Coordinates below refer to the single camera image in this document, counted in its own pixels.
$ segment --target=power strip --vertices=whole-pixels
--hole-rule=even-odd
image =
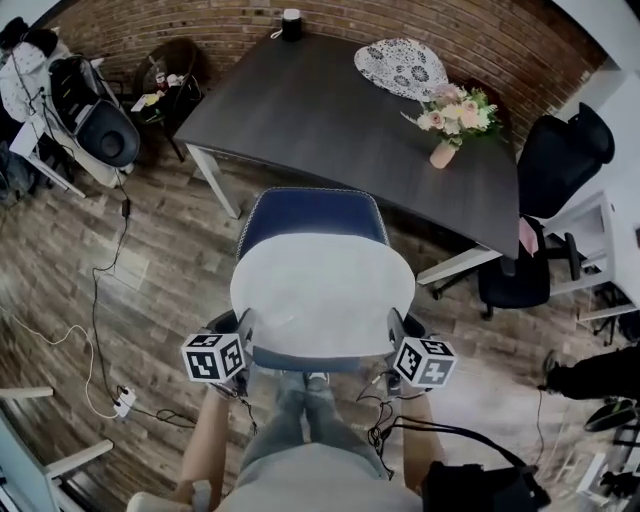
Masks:
[[[129,411],[136,402],[136,394],[130,388],[124,388],[118,400],[113,405],[114,410],[121,418],[124,418],[129,414]]]

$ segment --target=jeans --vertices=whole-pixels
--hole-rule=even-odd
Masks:
[[[288,372],[280,379],[276,412],[271,421],[251,440],[240,471],[274,453],[304,444],[301,416],[305,411],[311,427],[311,442],[325,444],[364,457],[381,479],[387,473],[377,453],[338,416],[333,394],[321,378],[305,385],[302,373]]]

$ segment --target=person's leg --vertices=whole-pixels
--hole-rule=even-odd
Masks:
[[[624,350],[584,359],[573,367],[556,366],[549,371],[547,388],[574,400],[622,396],[638,398],[640,382],[636,377],[640,349]]]
[[[240,471],[262,457],[304,444],[300,418],[304,410],[305,391],[302,373],[287,372],[282,375],[275,415],[247,446]]]
[[[321,377],[309,379],[305,400],[307,419],[311,427],[311,442],[326,444],[360,455],[371,463],[380,478],[387,478],[387,472],[373,447],[360,439],[340,419],[333,393],[325,379]]]

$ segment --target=black office chair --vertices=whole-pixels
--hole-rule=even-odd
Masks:
[[[552,116],[538,119],[527,137],[518,162],[520,216],[533,228],[539,250],[531,256],[520,244],[516,261],[502,257],[470,269],[433,291],[442,293],[478,271],[480,299],[487,305],[482,317],[493,317],[493,308],[520,309],[549,300],[550,259],[568,259],[571,278],[580,278],[580,261],[573,236],[567,233],[565,247],[548,249],[542,226],[533,217],[556,215],[578,189],[591,179],[615,153],[613,134],[590,107],[580,103],[579,113],[568,123]]]

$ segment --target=white cable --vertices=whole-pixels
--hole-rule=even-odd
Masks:
[[[6,309],[4,309],[2,306],[0,306],[0,310],[4,311],[7,315],[9,315],[11,318],[13,318],[18,324],[20,324],[22,327],[24,327],[27,331],[29,331],[31,334],[34,334],[36,336],[39,336],[40,338],[42,338],[44,341],[46,341],[49,345],[52,346],[56,346],[60,343],[62,343],[63,341],[65,341],[69,335],[71,334],[71,331],[73,331],[74,329],[80,329],[82,331],[82,333],[85,336],[85,339],[87,340],[87,343],[89,344],[89,347],[91,348],[91,362],[89,363],[89,377],[87,378],[87,381],[84,385],[84,394],[87,397],[87,403],[89,404],[89,407],[91,408],[91,410],[97,414],[98,416],[100,416],[101,418],[104,418],[105,420],[112,420],[114,418],[118,417],[118,413],[115,413],[113,416],[106,416],[100,412],[98,412],[96,410],[96,408],[93,406],[93,404],[91,403],[91,398],[89,398],[89,383],[91,382],[91,377],[93,375],[93,358],[94,358],[94,349],[93,349],[93,343],[91,343],[91,340],[89,339],[89,335],[87,334],[87,331],[84,330],[84,327],[80,326],[80,325],[74,325],[72,326],[68,331],[67,334],[65,335],[64,338],[58,340],[58,341],[49,341],[47,338],[45,338],[42,334],[40,334],[39,332],[33,331],[31,329],[29,329],[29,327],[27,327],[26,325],[24,325],[20,320],[18,320],[14,315],[12,315],[11,313],[9,313]]]

